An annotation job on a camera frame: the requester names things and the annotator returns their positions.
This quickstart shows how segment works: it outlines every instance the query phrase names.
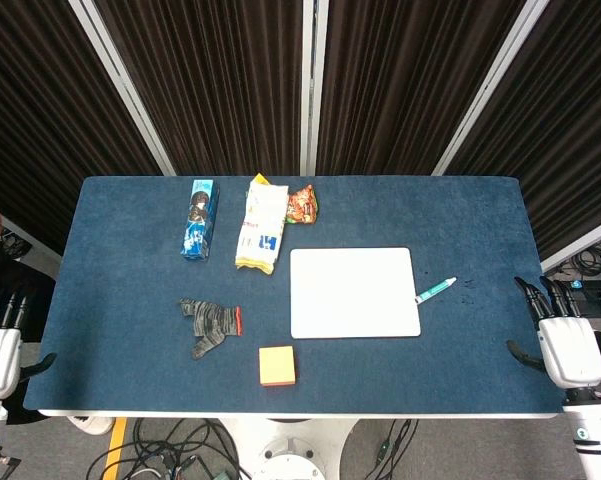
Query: marker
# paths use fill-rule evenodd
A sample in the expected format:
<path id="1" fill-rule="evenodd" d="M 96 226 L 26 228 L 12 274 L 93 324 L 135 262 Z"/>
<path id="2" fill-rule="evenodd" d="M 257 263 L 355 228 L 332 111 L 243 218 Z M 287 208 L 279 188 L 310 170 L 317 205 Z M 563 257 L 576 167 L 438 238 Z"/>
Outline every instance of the marker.
<path id="1" fill-rule="evenodd" d="M 456 280 L 457 280 L 456 277 L 451 277 L 451 278 L 447 278 L 446 280 L 440 282 L 438 285 L 434 285 L 433 287 L 431 287 L 426 292 L 422 292 L 420 295 L 418 295 L 416 297 L 416 303 L 418 305 L 420 305 L 425 300 L 429 300 L 434 295 L 437 295 L 441 291 L 446 290 L 447 288 L 449 288 L 451 285 L 453 285 L 453 282 L 455 282 Z"/>

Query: table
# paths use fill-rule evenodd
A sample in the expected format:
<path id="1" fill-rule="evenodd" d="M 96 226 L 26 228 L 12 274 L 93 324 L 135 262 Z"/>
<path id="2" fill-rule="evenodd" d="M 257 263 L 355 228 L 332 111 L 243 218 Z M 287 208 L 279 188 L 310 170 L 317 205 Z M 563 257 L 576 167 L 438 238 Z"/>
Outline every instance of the table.
<path id="1" fill-rule="evenodd" d="M 275 418 L 553 416 L 562 394 L 518 364 L 505 341 L 539 355 L 513 277 L 540 264 L 514 179 L 271 177 L 312 183 L 315 225 L 287 225 L 271 277 L 236 271 L 250 177 L 215 177 L 220 197 L 209 260 L 180 255 L 193 177 L 85 181 L 25 405 L 46 414 Z M 416 289 L 457 276 L 420 306 L 422 334 L 293 340 L 289 252 L 406 246 Z M 240 305 L 244 335 L 193 361 L 181 297 Z M 294 347 L 297 383 L 263 388 L 258 347 Z"/>

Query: yellow tape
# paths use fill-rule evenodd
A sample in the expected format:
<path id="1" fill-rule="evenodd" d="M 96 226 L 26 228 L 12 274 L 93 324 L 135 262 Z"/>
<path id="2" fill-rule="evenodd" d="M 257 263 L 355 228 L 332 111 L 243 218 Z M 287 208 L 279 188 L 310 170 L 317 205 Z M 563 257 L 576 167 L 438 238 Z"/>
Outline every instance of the yellow tape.
<path id="1" fill-rule="evenodd" d="M 119 447 L 124 442 L 124 431 L 127 427 L 127 419 L 126 417 L 116 418 L 116 423 L 113 426 L 113 432 L 111 432 L 111 441 L 109 442 L 109 450 Z M 117 450 L 113 450 L 109 452 L 107 455 L 107 464 L 105 468 L 109 465 L 113 465 L 118 460 L 120 460 L 120 455 L 122 454 L 122 449 L 118 448 Z M 118 476 L 118 465 L 113 465 L 109 470 L 104 474 L 104 480 L 116 480 Z"/>

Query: blue cookie package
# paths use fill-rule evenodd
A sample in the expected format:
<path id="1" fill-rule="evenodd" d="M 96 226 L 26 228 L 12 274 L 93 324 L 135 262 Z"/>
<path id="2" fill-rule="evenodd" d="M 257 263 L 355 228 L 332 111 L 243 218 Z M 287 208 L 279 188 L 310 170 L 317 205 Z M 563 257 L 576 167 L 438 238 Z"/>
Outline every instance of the blue cookie package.
<path id="1" fill-rule="evenodd" d="M 185 258 L 205 260 L 209 256 L 217 206 L 218 186 L 213 180 L 194 180 L 187 229 L 180 252 Z"/>

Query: white whiteboard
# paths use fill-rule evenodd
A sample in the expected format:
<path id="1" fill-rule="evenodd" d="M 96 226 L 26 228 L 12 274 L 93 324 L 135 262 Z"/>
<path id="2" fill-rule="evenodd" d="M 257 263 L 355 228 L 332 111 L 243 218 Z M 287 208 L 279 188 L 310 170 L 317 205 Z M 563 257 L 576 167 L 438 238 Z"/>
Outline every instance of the white whiteboard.
<path id="1" fill-rule="evenodd" d="M 291 251 L 293 338 L 417 337 L 408 248 Z"/>

